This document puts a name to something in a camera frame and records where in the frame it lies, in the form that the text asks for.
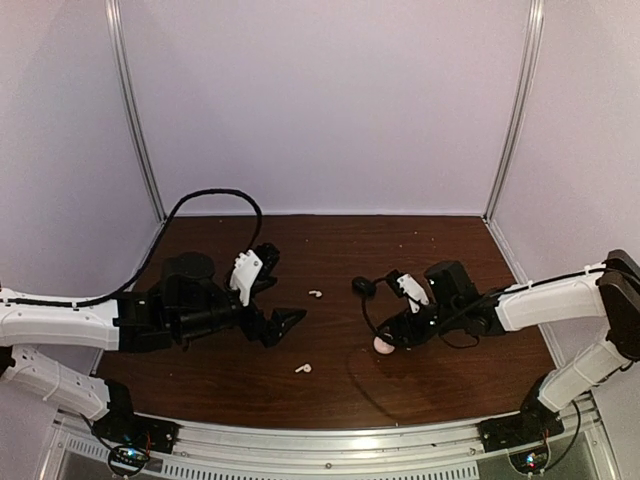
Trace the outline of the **round white case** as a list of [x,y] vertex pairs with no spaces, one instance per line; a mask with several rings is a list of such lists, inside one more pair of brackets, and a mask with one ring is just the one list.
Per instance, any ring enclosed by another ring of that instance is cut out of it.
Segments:
[[396,347],[382,340],[380,337],[375,337],[373,340],[373,348],[376,353],[380,355],[392,354]]

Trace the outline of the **black earbud charging case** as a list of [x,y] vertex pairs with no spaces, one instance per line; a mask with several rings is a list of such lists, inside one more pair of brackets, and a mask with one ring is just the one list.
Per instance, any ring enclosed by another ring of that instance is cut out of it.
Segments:
[[356,276],[351,281],[352,290],[362,298],[372,298],[377,291],[376,283],[363,276]]

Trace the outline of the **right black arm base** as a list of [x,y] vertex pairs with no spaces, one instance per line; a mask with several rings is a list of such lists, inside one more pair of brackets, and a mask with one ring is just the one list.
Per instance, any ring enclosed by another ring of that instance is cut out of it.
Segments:
[[478,424],[478,432],[485,452],[511,449],[541,442],[547,436],[564,432],[558,412],[553,412],[538,399],[544,380],[541,376],[525,396],[517,413],[493,417]]

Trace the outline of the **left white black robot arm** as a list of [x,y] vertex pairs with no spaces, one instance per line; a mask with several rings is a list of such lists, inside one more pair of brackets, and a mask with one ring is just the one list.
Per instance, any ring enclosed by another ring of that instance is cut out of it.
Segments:
[[186,252],[166,260],[161,277],[142,292],[103,298],[34,296],[1,291],[1,380],[66,407],[106,429],[123,444],[144,433],[126,386],[84,375],[37,351],[39,345],[83,346],[149,353],[238,328],[250,341],[277,345],[307,313],[276,308],[265,315],[257,293],[273,287],[279,250],[266,243],[240,253],[226,284],[215,281],[213,260]]

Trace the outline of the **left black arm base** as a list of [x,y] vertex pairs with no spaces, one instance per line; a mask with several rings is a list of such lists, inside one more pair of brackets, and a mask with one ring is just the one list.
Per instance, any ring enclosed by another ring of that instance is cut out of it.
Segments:
[[92,422],[94,431],[111,442],[171,454],[179,425],[173,421],[136,414],[125,385],[114,380],[106,380],[105,384],[109,394],[107,413]]

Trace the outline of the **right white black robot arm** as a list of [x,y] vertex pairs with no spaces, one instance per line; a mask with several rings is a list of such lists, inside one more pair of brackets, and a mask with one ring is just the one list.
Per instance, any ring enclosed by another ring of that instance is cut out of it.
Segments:
[[624,250],[578,272],[486,293],[458,261],[432,266],[425,278],[427,289],[409,274],[385,277],[408,306],[372,329],[377,353],[414,348],[457,330],[479,339],[565,320],[606,320],[601,339],[531,389],[512,423],[519,440],[535,440],[576,397],[639,360],[639,265]]

